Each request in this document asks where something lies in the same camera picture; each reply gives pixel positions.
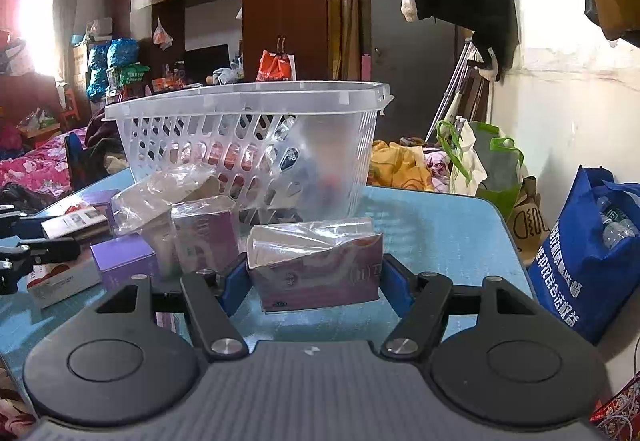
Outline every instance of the water bottle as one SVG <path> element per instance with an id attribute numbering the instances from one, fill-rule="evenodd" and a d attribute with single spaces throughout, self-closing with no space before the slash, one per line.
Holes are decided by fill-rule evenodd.
<path id="1" fill-rule="evenodd" d="M 617 223 L 615 220 L 611 220 L 607 215 L 600 214 L 602 218 L 602 223 L 604 225 L 604 231 L 602 232 L 602 239 L 604 241 L 604 245 L 607 246 L 608 249 L 615 248 L 622 239 L 626 239 L 626 237 L 634 237 L 636 234 L 627 228 L 626 226 Z"/>
<path id="2" fill-rule="evenodd" d="M 620 208 L 611 204 L 611 201 L 609 201 L 609 198 L 607 198 L 606 196 L 603 196 L 600 199 L 598 199 L 596 204 L 601 214 L 605 214 L 612 221 L 616 223 L 620 223 L 624 227 L 633 231 L 634 235 L 640 235 L 640 231 L 638 231 L 638 228 L 633 223 L 633 221 Z"/>

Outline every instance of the pink bedding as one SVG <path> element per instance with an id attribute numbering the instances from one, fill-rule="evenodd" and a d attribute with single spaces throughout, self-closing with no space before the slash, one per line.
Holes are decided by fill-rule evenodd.
<path id="1" fill-rule="evenodd" d="M 73 132 L 84 142 L 86 128 Z M 23 188 L 55 198 L 70 192 L 65 136 L 66 134 L 52 137 L 41 147 L 18 159 L 0 161 L 0 187 L 7 183 L 17 183 Z"/>

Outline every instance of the blue table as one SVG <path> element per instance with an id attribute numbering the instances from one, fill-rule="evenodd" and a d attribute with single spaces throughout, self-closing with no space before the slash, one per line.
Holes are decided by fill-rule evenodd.
<path id="1" fill-rule="evenodd" d="M 128 170 L 90 186 L 43 215 L 62 215 L 82 193 L 126 188 Z M 504 222 L 495 208 L 482 199 L 364 188 L 358 216 L 372 217 L 385 234 L 385 252 L 392 253 L 414 273 L 436 271 L 455 284 L 481 285 L 487 275 L 499 275 L 532 295 Z M 15 239 L 5 240 L 10 244 Z M 44 311 L 31 302 L 24 281 L 20 292 L 0 297 L 0 352 L 14 376 L 21 380 L 24 358 L 46 334 L 104 293 L 100 286 L 64 300 Z M 446 336 L 473 326 L 473 316 L 451 317 Z M 265 314 L 255 290 L 242 304 L 233 322 L 252 349 L 257 341 L 371 340 L 380 346 L 398 323 L 382 296 L 377 302 L 294 313 Z"/>

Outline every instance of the gray door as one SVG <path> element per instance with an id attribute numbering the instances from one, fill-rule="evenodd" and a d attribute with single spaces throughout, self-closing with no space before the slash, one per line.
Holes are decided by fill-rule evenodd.
<path id="1" fill-rule="evenodd" d="M 442 20 L 409 23 L 402 0 L 371 0 L 371 79 L 396 97 L 378 116 L 376 139 L 424 138 L 453 74 L 456 28 Z"/>

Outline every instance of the yellow fabric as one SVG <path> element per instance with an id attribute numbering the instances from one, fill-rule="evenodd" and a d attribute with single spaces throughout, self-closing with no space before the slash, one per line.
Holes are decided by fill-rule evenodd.
<path id="1" fill-rule="evenodd" d="M 384 141 L 373 143 L 367 183 L 417 192 L 435 191 L 422 147 L 388 145 Z"/>

